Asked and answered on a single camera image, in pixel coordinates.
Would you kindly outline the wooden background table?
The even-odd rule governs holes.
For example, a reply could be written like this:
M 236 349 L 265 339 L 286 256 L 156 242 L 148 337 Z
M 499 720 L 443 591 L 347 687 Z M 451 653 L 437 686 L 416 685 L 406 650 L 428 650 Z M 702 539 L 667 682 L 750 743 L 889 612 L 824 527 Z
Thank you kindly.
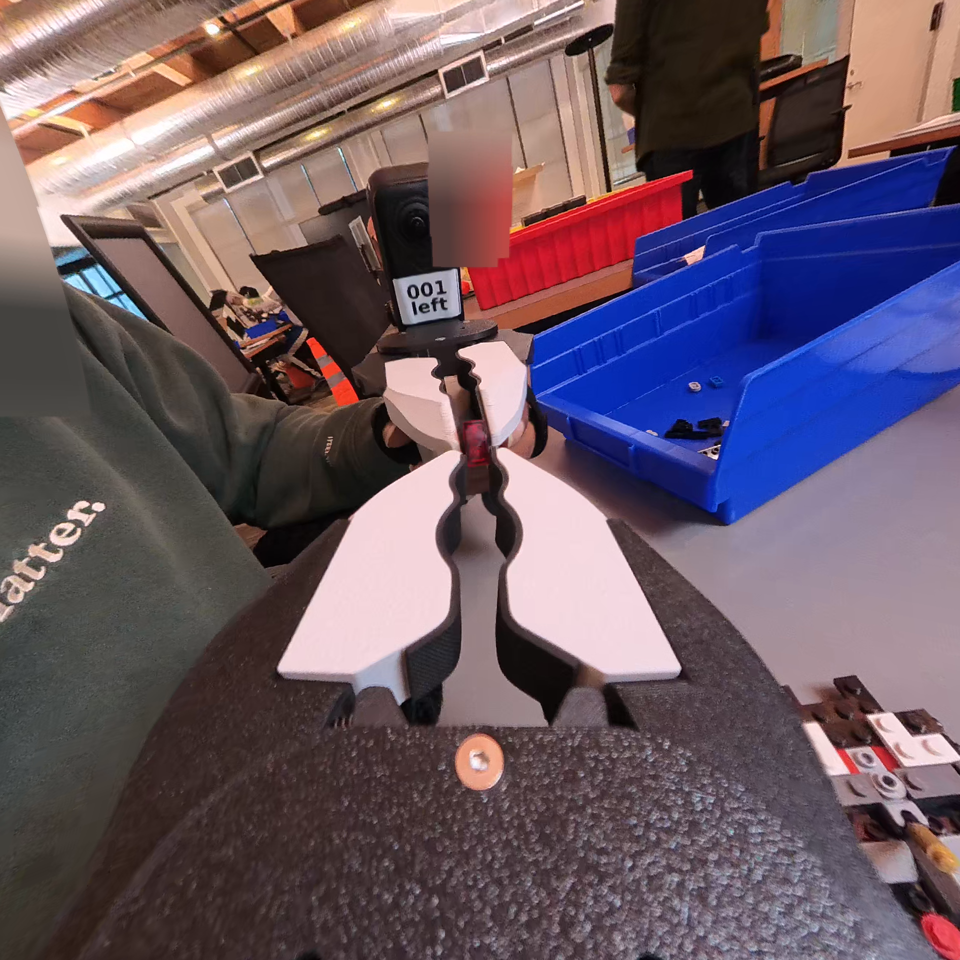
M 629 291 L 632 270 L 633 261 L 628 259 L 486 310 L 472 295 L 464 301 L 464 316 L 468 321 L 492 321 L 499 330 L 552 325 L 556 317 L 563 322 Z

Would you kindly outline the brick car model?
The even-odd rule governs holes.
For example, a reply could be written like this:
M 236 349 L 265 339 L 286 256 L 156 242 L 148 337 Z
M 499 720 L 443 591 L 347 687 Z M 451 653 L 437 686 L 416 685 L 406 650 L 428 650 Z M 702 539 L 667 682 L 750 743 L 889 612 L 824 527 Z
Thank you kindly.
M 958 742 L 925 709 L 887 711 L 855 675 L 803 703 L 783 688 L 859 849 L 938 958 L 959 957 Z

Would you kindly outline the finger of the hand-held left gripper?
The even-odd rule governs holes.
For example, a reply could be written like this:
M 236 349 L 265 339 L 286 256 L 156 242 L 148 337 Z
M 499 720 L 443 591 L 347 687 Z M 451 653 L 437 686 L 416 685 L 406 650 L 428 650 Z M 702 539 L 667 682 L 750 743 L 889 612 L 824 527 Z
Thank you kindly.
M 471 348 L 471 388 L 472 418 L 483 422 L 489 445 L 533 450 L 527 369 L 509 345 L 481 342 Z
M 457 419 L 434 357 L 387 361 L 383 400 L 391 422 L 409 437 L 426 459 L 453 451 L 462 453 Z

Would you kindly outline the person's torso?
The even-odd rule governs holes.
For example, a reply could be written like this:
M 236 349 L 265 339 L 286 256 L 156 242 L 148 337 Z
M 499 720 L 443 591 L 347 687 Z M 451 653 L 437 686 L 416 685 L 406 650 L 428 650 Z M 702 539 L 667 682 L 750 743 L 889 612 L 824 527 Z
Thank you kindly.
M 2 419 L 2 958 L 49 936 L 172 691 L 268 584 L 149 421 Z

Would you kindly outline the large blue plastic bin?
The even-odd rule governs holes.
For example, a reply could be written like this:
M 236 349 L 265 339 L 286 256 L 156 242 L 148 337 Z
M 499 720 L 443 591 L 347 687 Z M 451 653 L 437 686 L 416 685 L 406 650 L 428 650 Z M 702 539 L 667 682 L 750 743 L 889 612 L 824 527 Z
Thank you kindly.
M 759 234 L 534 338 L 550 426 L 731 524 L 959 380 L 958 205 Z M 667 439 L 678 419 L 723 438 Z

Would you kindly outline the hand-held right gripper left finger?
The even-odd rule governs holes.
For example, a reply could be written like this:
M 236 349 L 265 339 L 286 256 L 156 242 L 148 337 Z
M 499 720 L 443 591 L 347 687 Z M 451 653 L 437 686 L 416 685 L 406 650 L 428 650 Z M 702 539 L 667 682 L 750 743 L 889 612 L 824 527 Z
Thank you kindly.
M 459 522 L 464 465 L 459 452 L 439 454 L 354 512 L 278 662 L 280 677 L 388 690 L 401 705 L 450 675 L 458 654 L 431 678 L 416 677 L 409 658 L 459 614 L 455 546 L 444 535 Z

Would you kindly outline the black floor lamp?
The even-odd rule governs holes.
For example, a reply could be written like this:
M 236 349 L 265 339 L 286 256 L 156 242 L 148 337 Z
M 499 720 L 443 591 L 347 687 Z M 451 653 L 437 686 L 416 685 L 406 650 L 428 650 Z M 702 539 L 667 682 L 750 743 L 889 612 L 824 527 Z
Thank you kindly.
M 607 147 L 606 129 L 604 126 L 604 111 L 601 98 L 600 83 L 597 69 L 596 50 L 611 39 L 615 31 L 612 22 L 598 24 L 580 35 L 574 37 L 563 48 L 563 54 L 571 61 L 586 57 L 589 74 L 589 94 L 593 106 L 595 134 L 593 140 L 599 150 L 602 169 L 603 194 L 610 194 L 613 189 L 613 180 L 610 170 Z

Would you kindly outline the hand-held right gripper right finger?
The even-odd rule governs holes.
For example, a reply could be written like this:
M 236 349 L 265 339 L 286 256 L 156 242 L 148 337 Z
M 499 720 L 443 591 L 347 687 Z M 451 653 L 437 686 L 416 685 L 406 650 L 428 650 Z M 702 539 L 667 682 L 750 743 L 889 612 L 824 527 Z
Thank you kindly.
M 503 555 L 495 647 L 504 677 L 548 724 L 572 690 L 674 681 L 682 665 L 606 515 L 506 448 L 493 453 Z

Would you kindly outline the person's left forearm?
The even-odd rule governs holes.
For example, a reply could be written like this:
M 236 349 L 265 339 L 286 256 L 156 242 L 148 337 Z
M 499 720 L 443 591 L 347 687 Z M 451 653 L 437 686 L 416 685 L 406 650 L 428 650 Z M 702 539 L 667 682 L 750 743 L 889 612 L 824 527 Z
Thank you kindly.
M 233 522 L 264 530 L 351 512 L 411 472 L 382 400 L 321 414 L 249 393 L 170 333 L 64 285 L 93 358 Z

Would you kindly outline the red plastic bin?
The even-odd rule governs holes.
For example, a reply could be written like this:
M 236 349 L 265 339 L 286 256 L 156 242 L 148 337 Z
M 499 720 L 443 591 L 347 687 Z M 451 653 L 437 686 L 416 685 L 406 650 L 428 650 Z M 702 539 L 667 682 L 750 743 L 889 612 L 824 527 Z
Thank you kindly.
M 596 198 L 510 234 L 494 267 L 469 267 L 477 306 L 491 310 L 631 260 L 638 238 L 682 220 L 692 173 Z

